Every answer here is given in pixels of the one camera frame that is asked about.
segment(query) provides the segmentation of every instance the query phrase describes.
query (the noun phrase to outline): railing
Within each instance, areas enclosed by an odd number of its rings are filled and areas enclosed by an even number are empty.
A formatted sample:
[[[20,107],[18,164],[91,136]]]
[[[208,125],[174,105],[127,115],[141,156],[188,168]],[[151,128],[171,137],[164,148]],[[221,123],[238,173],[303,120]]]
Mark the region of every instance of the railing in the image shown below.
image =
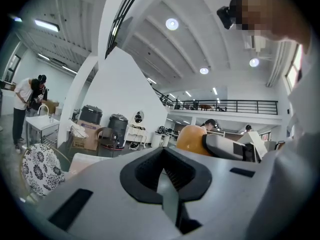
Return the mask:
[[[108,45],[106,48],[105,52],[105,58],[107,58],[108,54],[110,53],[110,50],[114,48],[115,46],[115,40],[117,38],[118,32],[120,30],[120,27],[122,25],[122,22],[124,21],[130,7],[134,3],[135,0],[124,0],[119,11],[117,12],[115,19],[113,21],[110,35],[109,35],[109,40],[108,40]]]
[[[155,94],[159,97],[160,101],[164,106],[168,107],[169,109],[172,109],[174,107],[174,103],[176,103],[175,101],[171,100],[169,97],[162,94],[160,91],[156,90],[155,88],[153,88],[153,90]]]
[[[173,110],[203,110],[251,114],[278,115],[278,101],[275,100],[185,100],[173,101]]]

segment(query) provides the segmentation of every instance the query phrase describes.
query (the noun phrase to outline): fluorescent light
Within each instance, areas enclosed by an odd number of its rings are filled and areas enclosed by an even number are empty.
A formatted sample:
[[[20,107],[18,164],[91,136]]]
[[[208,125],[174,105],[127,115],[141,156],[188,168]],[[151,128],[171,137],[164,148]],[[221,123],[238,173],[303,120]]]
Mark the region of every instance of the fluorescent light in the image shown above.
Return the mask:
[[[117,31],[118,31],[118,27],[119,27],[119,25],[118,25],[118,26],[115,26],[115,27],[113,28],[113,30],[112,30],[112,35],[113,35],[113,36],[116,35],[116,33],[117,33]]]
[[[59,26],[56,25],[56,24],[53,24],[53,23],[49,23],[49,22],[46,22],[46,21],[43,21],[43,20],[39,20],[39,19],[35,19],[34,22],[38,26],[46,28],[48,30],[52,30],[52,31],[55,31],[55,32],[59,32],[59,30],[60,30]]]
[[[206,67],[203,67],[203,68],[200,69],[200,73],[201,73],[202,75],[206,75],[206,74],[209,73],[209,69],[207,69]]]
[[[259,65],[259,59],[258,58],[253,58],[253,59],[250,60],[249,64],[250,64],[250,66],[252,68],[255,68],[255,67],[257,67]]]
[[[74,73],[74,74],[77,74],[77,72],[76,71],[73,71],[72,69],[70,69],[70,68],[67,68],[66,66],[62,66],[65,70],[68,70],[68,71],[70,71],[70,72],[72,72],[72,73]]]
[[[42,54],[40,54],[40,53],[38,53],[38,55],[39,55],[40,57],[46,59],[47,61],[50,61],[50,59],[49,59],[48,57],[46,57],[46,56],[44,56],[44,55],[42,55]]]
[[[168,28],[168,30],[174,31],[179,27],[179,22],[175,18],[169,18],[165,22],[165,25]]]
[[[155,81],[153,81],[152,79],[150,79],[150,78],[147,78],[149,81],[151,81],[152,83],[154,83],[154,84],[157,84]]]
[[[21,18],[19,18],[19,17],[14,17],[14,19],[13,19],[15,22],[22,22],[22,19]]]

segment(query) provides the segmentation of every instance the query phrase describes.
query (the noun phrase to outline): orange ball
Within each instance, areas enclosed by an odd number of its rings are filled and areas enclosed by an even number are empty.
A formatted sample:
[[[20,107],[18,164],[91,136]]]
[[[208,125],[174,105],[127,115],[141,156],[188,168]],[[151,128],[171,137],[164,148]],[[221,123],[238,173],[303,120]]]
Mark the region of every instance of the orange ball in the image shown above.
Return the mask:
[[[211,156],[202,144],[202,136],[205,134],[207,134],[206,131],[200,126],[187,125],[181,130],[176,147],[196,154]]]

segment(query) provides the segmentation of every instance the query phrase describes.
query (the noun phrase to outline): faucet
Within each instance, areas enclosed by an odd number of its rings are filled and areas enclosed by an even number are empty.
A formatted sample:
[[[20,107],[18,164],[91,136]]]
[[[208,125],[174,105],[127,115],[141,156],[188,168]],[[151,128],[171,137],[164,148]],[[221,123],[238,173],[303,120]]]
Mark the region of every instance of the faucet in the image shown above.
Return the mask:
[[[42,106],[45,106],[45,107],[46,107],[46,110],[47,110],[46,116],[48,117],[48,116],[49,116],[49,108],[48,108],[47,105],[44,105],[44,104],[42,104],[42,105],[39,107],[39,109],[38,109],[38,115],[39,115],[39,113],[40,113],[40,109],[41,109]]]

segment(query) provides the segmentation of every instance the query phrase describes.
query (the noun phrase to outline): floral chair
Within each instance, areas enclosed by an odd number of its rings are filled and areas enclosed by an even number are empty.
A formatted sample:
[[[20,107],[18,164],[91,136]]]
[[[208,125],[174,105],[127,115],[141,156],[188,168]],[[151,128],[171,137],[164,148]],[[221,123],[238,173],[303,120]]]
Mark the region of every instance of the floral chair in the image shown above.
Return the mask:
[[[53,147],[34,144],[25,151],[21,160],[21,173],[26,183],[40,197],[45,197],[65,181],[55,151]]]

